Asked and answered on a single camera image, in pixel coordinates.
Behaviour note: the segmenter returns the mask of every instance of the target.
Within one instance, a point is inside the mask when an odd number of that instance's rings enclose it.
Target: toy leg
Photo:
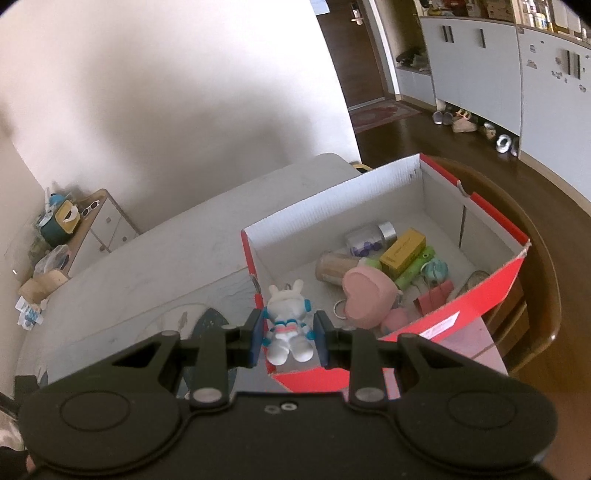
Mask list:
[[[283,365],[290,354],[290,346],[285,340],[274,339],[267,348],[267,360],[273,365]]]
[[[307,362],[314,355],[314,347],[303,335],[290,340],[291,353],[298,362]]]

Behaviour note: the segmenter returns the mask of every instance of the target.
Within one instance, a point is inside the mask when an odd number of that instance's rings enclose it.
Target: sunglasses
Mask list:
[[[82,218],[87,217],[88,214],[92,210],[98,208],[99,205],[100,205],[100,200],[95,200],[94,202],[92,202],[88,207],[86,207],[84,210],[82,210],[82,213],[81,213]]]

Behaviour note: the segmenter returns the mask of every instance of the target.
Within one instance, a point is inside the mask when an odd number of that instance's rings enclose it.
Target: jar with purple beads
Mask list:
[[[368,257],[374,252],[387,249],[398,239],[390,222],[365,225],[345,235],[351,255]]]

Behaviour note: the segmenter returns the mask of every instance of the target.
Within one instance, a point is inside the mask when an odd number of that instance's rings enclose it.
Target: wooden chair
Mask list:
[[[516,373],[556,338],[562,318],[560,291],[550,253],[528,215],[502,188],[480,172],[455,161],[433,158],[478,192],[531,239],[531,247],[507,298],[483,319],[510,374]]]

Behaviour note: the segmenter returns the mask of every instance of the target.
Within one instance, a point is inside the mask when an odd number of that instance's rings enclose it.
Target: silver lid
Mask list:
[[[379,230],[382,232],[384,236],[384,240],[386,242],[386,248],[392,246],[392,244],[398,240],[398,234],[394,229],[394,226],[390,222],[384,222],[378,224]]]

